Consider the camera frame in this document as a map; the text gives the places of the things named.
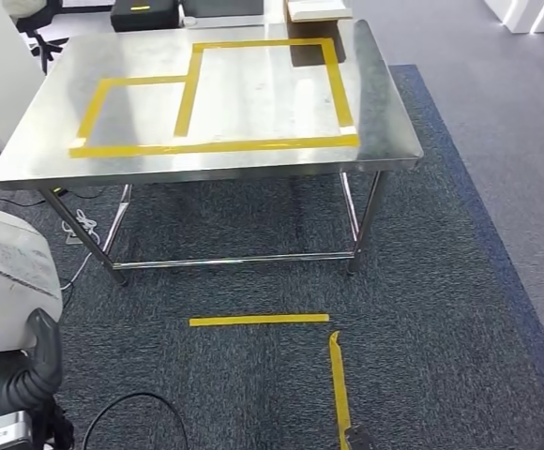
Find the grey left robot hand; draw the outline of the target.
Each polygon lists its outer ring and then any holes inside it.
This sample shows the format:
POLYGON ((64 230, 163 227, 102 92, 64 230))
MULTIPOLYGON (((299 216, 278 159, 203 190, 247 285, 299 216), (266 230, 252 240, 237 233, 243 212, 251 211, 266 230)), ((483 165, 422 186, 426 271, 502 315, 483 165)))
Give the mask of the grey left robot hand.
POLYGON ((0 352, 0 415, 40 409, 63 382, 63 350, 59 324, 36 308, 27 319, 36 339, 33 354, 0 352))

